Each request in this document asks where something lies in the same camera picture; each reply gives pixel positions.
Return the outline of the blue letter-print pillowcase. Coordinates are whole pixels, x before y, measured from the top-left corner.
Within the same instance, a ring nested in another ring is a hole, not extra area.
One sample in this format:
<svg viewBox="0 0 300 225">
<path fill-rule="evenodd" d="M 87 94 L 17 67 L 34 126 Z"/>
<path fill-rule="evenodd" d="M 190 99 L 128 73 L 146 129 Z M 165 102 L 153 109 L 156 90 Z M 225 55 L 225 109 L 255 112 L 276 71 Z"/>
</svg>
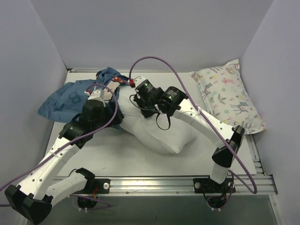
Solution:
<svg viewBox="0 0 300 225">
<path fill-rule="evenodd" d="M 114 77 L 125 81 L 120 86 L 128 85 L 127 76 L 121 75 L 114 68 L 108 67 L 98 71 L 93 79 L 77 80 L 64 84 L 46 99 L 37 113 L 48 120 L 68 123 L 82 112 L 83 105 L 88 99 L 88 96 L 84 94 L 86 89 L 95 83 L 108 86 Z"/>
</svg>

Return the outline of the white pillow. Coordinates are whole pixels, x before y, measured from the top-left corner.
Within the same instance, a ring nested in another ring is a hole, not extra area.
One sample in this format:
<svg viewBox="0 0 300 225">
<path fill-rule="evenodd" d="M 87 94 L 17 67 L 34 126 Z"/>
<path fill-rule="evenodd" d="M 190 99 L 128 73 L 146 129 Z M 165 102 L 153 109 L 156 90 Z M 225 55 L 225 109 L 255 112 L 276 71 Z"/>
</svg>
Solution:
<svg viewBox="0 0 300 225">
<path fill-rule="evenodd" d="M 129 86 L 120 87 L 118 103 L 124 115 L 120 127 L 133 134 L 143 145 L 162 154 L 178 154 L 196 138 L 196 131 L 176 118 L 170 118 L 171 126 L 167 130 L 166 116 L 144 118 L 140 109 L 130 102 L 129 96 L 134 93 Z"/>
</svg>

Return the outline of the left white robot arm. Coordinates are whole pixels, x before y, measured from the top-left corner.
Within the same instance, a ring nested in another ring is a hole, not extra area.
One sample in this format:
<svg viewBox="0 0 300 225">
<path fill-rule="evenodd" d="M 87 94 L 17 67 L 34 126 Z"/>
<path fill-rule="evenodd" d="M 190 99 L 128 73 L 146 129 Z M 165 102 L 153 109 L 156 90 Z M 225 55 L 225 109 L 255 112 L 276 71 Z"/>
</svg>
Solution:
<svg viewBox="0 0 300 225">
<path fill-rule="evenodd" d="M 5 196 L 10 206 L 30 222 L 40 224 L 52 207 L 71 194 L 91 192 L 97 185 L 95 174 L 84 168 L 76 169 L 64 180 L 52 184 L 53 179 L 94 133 L 122 121 L 116 100 L 104 102 L 88 100 L 77 114 L 60 131 L 55 143 L 38 166 L 18 185 L 10 184 Z"/>
</svg>

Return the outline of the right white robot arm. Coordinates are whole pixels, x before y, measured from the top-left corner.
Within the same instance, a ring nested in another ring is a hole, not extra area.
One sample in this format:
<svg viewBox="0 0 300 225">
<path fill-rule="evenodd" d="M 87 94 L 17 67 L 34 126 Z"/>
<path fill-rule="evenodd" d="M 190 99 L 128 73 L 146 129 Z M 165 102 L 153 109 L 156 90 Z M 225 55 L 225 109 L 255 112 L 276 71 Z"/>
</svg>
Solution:
<svg viewBox="0 0 300 225">
<path fill-rule="evenodd" d="M 186 93 L 176 87 L 167 90 L 155 88 L 148 79 L 138 77 L 130 81 L 135 89 L 134 101 L 145 117 L 151 114 L 165 114 L 168 119 L 175 117 L 205 135 L 216 146 L 212 155 L 214 162 L 208 179 L 209 189 L 218 192 L 225 186 L 225 179 L 237 153 L 245 129 L 227 125 L 200 107 L 193 107 Z"/>
</svg>

